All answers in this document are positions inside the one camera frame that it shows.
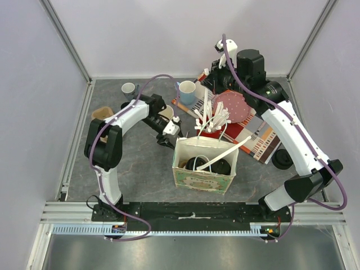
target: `white wall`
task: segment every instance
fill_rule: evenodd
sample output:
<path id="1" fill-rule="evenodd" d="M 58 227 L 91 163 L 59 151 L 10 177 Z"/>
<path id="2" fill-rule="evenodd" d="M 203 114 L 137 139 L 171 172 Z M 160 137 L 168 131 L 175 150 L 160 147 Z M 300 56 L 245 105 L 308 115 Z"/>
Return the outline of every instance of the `white wall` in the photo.
<path id="1" fill-rule="evenodd" d="M 360 250 L 360 30 L 358 0 L 338 1 L 304 62 L 294 87 L 310 134 L 330 158 L 340 159 L 348 193 L 346 220 Z M 330 199 L 342 201 L 335 183 Z"/>
<path id="2" fill-rule="evenodd" d="M 0 268 L 25 269 L 86 82 L 38 0 L 0 2 Z"/>
<path id="3" fill-rule="evenodd" d="M 92 76 L 197 75 L 222 33 L 287 74 L 326 0 L 52 0 Z"/>

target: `white cable strip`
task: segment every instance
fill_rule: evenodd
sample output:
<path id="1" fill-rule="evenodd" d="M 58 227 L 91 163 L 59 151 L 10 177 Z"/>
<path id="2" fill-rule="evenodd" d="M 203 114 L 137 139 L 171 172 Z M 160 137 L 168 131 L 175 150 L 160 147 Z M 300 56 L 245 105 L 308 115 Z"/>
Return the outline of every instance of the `white cable strip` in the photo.
<path id="1" fill-rule="evenodd" d="M 250 136 L 248 136 L 245 140 L 243 140 L 242 142 L 239 142 L 238 144 L 234 145 L 233 147 L 231 147 L 230 149 L 226 150 L 224 153 L 218 155 L 217 157 L 215 157 L 214 159 L 212 159 L 210 162 L 199 166 L 196 168 L 196 170 L 203 170 L 206 167 L 212 165 L 212 163 L 222 159 L 223 157 L 227 156 L 228 154 L 230 154 L 232 151 L 235 151 L 236 149 L 238 149 L 240 146 L 242 146 L 245 142 L 247 142 L 249 139 L 251 139 Z"/>

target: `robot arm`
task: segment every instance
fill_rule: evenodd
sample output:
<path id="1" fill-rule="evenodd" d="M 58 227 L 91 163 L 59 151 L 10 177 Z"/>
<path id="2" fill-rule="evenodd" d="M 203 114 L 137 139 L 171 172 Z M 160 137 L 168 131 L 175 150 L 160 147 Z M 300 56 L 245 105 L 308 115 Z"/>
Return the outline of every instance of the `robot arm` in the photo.
<path id="1" fill-rule="evenodd" d="M 115 118 L 115 121 L 102 134 L 102 137 L 107 136 L 107 141 L 102 142 L 99 140 L 93 154 L 93 164 L 100 171 L 100 174 L 97 173 L 98 182 L 102 179 L 104 192 L 114 205 L 122 201 L 116 167 L 122 158 L 123 136 L 125 133 L 142 120 L 158 132 L 156 138 L 160 145 L 174 149 L 174 145 L 170 141 L 175 140 L 178 135 L 182 136 L 180 121 L 166 121 L 159 115 L 159 112 L 166 108 L 166 104 L 161 96 L 156 94 L 153 94 L 151 97 L 141 95 L 136 105 L 134 103 L 135 100 L 132 100 L 123 108 L 122 110 L 125 111 L 128 106 L 133 106 L 131 110 L 119 118 L 116 116 L 118 114 L 115 114 L 105 120 L 94 119 L 91 121 L 84 149 L 85 156 L 89 158 L 93 142 L 100 129 Z M 103 194 L 100 194 L 100 199 L 107 203 Z"/>
<path id="2" fill-rule="evenodd" d="M 218 52 L 223 52 L 222 41 L 215 45 Z M 227 40 L 228 49 L 233 53 L 233 48 L 237 48 L 232 40 Z M 321 159 L 326 161 L 327 165 L 339 174 L 343 169 L 343 165 L 339 160 L 329 160 L 319 147 L 311 139 L 309 133 L 305 130 L 299 121 L 288 95 L 277 82 L 266 80 L 266 72 L 264 70 L 264 57 L 255 49 L 245 49 L 236 54 L 236 58 L 231 57 L 233 66 L 236 67 L 236 73 L 244 85 L 252 92 L 273 101 L 289 113 L 294 120 L 289 121 L 287 117 L 278 108 L 271 104 L 256 98 L 244 91 L 234 79 L 229 67 L 222 60 L 224 55 L 214 61 L 211 65 L 209 75 L 201 81 L 201 84 L 209 89 L 214 89 L 217 94 L 225 90 L 233 90 L 242 93 L 246 103 L 255 109 L 277 133 L 279 139 L 289 152 L 298 175 L 287 180 L 283 186 L 265 195 L 259 200 L 261 206 L 266 213 L 270 214 L 294 202 L 300 203 L 328 186 L 333 180 L 330 173 L 323 167 L 314 157 L 309 146 L 305 143 L 299 132 L 296 130 L 295 124 L 305 133 L 310 144 L 316 149 Z"/>

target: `red plate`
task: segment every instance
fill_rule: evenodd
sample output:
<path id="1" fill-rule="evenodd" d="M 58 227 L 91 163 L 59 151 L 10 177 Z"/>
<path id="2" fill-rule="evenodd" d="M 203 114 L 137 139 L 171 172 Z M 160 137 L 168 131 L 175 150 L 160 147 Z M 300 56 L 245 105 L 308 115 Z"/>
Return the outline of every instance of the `red plate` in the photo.
<path id="1" fill-rule="evenodd" d="M 245 98 L 242 94 L 234 91 L 226 91 L 215 98 L 214 110 L 218 106 L 218 102 L 223 102 L 224 109 L 227 108 L 229 112 L 229 120 L 231 123 L 238 123 L 244 121 L 251 113 L 251 107 L 246 104 Z"/>

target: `fork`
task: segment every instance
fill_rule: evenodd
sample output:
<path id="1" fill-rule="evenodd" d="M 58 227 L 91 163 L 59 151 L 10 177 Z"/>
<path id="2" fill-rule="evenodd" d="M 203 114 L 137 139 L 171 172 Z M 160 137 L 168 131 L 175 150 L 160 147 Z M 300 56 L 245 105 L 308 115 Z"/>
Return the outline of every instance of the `fork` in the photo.
<path id="1" fill-rule="evenodd" d="M 258 127 L 258 129 L 251 135 L 251 140 L 255 141 L 255 139 L 258 137 L 259 132 L 263 129 L 263 127 L 266 125 L 266 122 L 262 122 L 262 124 Z"/>

